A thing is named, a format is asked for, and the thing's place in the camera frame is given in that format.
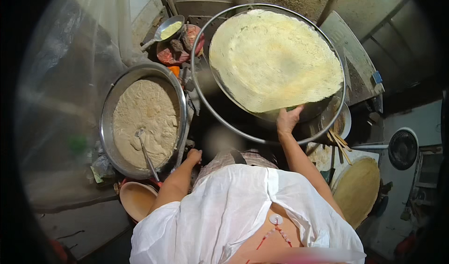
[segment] metal ring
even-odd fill
[[[246,134],[246,133],[242,132],[241,130],[236,129],[234,126],[232,126],[231,124],[229,124],[227,121],[225,121],[225,119],[223,119],[220,115],[218,115],[218,113],[212,108],[212,106],[210,105],[210,103],[207,101],[206,97],[204,96],[203,92],[201,91],[201,88],[200,88],[199,83],[198,83],[197,76],[195,75],[195,50],[196,50],[196,47],[197,47],[197,45],[198,45],[199,38],[200,38],[201,34],[204,32],[204,30],[206,29],[206,27],[209,26],[209,24],[211,24],[212,21],[214,21],[217,17],[221,16],[222,14],[225,14],[225,13],[227,13],[227,12],[229,12],[229,11],[232,11],[232,10],[238,9],[238,8],[244,8],[244,7],[249,7],[249,8],[251,8],[251,7],[255,7],[255,6],[272,7],[272,8],[275,8],[275,9],[280,9],[280,10],[286,11],[286,12],[288,12],[288,13],[290,13],[290,14],[294,14],[294,15],[300,17],[301,19],[305,20],[307,23],[309,23],[311,26],[313,26],[313,27],[315,28],[315,30],[318,31],[318,32],[319,32],[319,33],[326,39],[326,42],[330,45],[331,50],[334,52],[334,54],[337,56],[337,58],[338,58],[339,61],[340,61],[340,66],[341,66],[342,71],[343,71],[343,92],[342,92],[341,99],[340,99],[340,106],[339,106],[339,108],[338,108],[338,110],[337,110],[337,113],[334,115],[334,118],[332,118],[332,120],[329,122],[329,124],[328,124],[325,128],[323,128],[321,131],[317,132],[316,134],[314,134],[313,136],[311,136],[311,137],[309,137],[309,138],[306,138],[306,139],[297,141],[298,144],[300,144],[300,145],[305,144],[305,143],[309,143],[309,142],[311,142],[311,141],[313,141],[313,140],[315,140],[315,139],[321,137],[322,135],[324,135],[324,134],[330,129],[330,127],[334,124],[334,122],[336,121],[336,119],[337,119],[338,116],[340,115],[340,111],[341,111],[342,108],[343,108],[344,97],[345,97],[345,94],[346,94],[346,77],[345,77],[345,75],[344,75],[343,63],[341,62],[340,56],[339,56],[337,50],[335,49],[334,44],[333,44],[333,43],[329,40],[329,38],[323,33],[323,31],[321,31],[321,29],[318,28],[318,26],[316,26],[313,22],[311,22],[309,19],[307,19],[306,17],[302,16],[301,14],[298,14],[298,13],[296,13],[296,12],[294,12],[294,11],[292,11],[292,10],[289,10],[289,9],[287,9],[287,8],[280,7],[280,6],[273,5],[273,4],[255,3],[255,4],[243,4],[243,5],[234,6],[234,7],[228,8],[228,9],[226,9],[226,10],[223,10],[223,11],[221,11],[220,13],[216,14],[215,16],[213,16],[213,17],[212,17],[208,22],[206,22],[206,24],[201,28],[201,30],[199,31],[199,33],[198,33],[198,35],[197,35],[197,37],[196,37],[196,39],[195,39],[194,45],[193,45],[193,47],[192,47],[192,55],[191,55],[191,58],[190,58],[190,65],[191,65],[190,70],[191,70],[191,72],[192,72],[192,77],[193,77],[193,80],[194,80],[195,88],[196,88],[196,90],[197,90],[197,92],[198,92],[198,95],[199,95],[199,98],[201,99],[201,101],[202,101],[202,102],[205,104],[205,106],[209,109],[209,111],[212,113],[212,115],[214,115],[214,117],[215,117],[218,121],[220,121],[220,123],[222,123],[225,127],[227,127],[228,129],[230,129],[231,131],[237,133],[238,135],[240,135],[240,136],[242,136],[242,137],[244,137],[244,138],[246,138],[246,139],[249,139],[249,140],[251,140],[251,141],[257,142],[257,143],[261,143],[261,144],[273,144],[273,145],[278,145],[278,144],[279,144],[279,142],[276,142],[276,141],[267,141],[267,140],[265,140],[265,139],[261,139],[261,138],[254,137],[254,136],[251,136],[251,135],[249,135],[249,134]]]

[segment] cloth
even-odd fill
[[[263,167],[270,167],[278,169],[278,166],[276,166],[274,163],[270,162],[266,158],[262,157],[259,154],[259,151],[256,149],[249,149],[245,152],[240,152],[241,156],[245,160],[245,165],[250,166],[263,166]],[[211,174],[213,171],[219,170],[224,166],[233,165],[236,162],[234,156],[231,154],[231,151],[221,151],[219,152],[215,158],[207,164],[207,166],[204,166],[201,168],[201,171],[199,171],[198,177],[194,184],[194,189],[198,185],[198,182],[201,180],[201,178],[205,177],[208,174]]]
[[[304,246],[363,251],[354,229],[305,177],[233,164],[200,178],[181,202],[161,206],[139,222],[130,263],[224,264],[264,224],[272,203],[285,209]]]

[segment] metal basin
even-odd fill
[[[185,134],[187,115],[184,92],[176,76],[168,68],[158,63],[145,63],[128,68],[128,70],[115,82],[114,86],[111,87],[111,90],[106,96],[100,118],[100,141],[110,162],[123,175],[139,180],[152,177],[151,170],[148,168],[142,169],[136,167],[123,158],[115,146],[112,119],[115,106],[125,90],[137,80],[152,78],[161,78],[169,82],[175,88],[180,112],[176,150],[183,148],[183,146],[181,146],[181,139]],[[176,157],[176,155],[177,151],[174,151],[172,157],[167,161],[167,163],[163,166],[157,167],[156,171],[164,172],[166,170],[171,170],[171,165],[169,163],[173,161],[172,159]]]

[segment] woman's hand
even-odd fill
[[[279,111],[276,125],[278,126],[278,135],[291,134],[296,123],[300,120],[300,113],[304,109],[304,105],[300,105],[295,109],[288,111],[282,108]]]
[[[201,155],[203,150],[190,149],[187,153],[187,159],[194,163],[194,165],[201,163]]]

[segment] crepe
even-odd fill
[[[343,81],[339,59],[316,31],[260,9],[225,21],[209,60],[234,100],[254,113],[320,101]]]
[[[334,193],[346,221],[356,229],[368,216],[377,199],[380,173],[372,158],[355,162],[341,178]]]

